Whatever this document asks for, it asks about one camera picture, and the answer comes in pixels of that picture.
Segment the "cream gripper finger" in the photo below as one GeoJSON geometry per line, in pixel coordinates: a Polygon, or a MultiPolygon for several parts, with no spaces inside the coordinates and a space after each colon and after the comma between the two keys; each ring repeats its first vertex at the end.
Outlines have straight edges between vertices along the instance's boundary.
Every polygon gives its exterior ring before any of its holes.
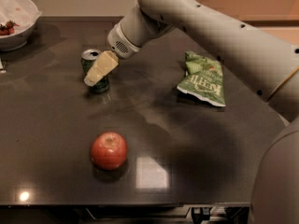
{"type": "Polygon", "coordinates": [[[119,65],[119,58],[111,51],[102,52],[89,69],[84,82],[87,86],[94,86],[119,65]]]}

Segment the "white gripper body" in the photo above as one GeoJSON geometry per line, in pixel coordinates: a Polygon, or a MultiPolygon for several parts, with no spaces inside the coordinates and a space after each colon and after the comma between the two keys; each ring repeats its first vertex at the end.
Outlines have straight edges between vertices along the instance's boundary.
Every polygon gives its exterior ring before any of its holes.
{"type": "Polygon", "coordinates": [[[139,47],[126,38],[120,23],[117,23],[108,33],[107,42],[120,59],[129,59],[140,51],[139,47]]]}

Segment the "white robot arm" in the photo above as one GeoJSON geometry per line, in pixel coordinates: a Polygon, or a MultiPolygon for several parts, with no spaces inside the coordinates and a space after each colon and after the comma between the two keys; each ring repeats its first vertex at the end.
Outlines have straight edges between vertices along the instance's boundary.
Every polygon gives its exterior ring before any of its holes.
{"type": "Polygon", "coordinates": [[[299,52],[297,46],[195,0],[137,0],[109,32],[110,46],[84,81],[92,86],[118,60],[178,28],[289,122],[265,152],[253,188],[249,224],[299,224],[299,52]]]}

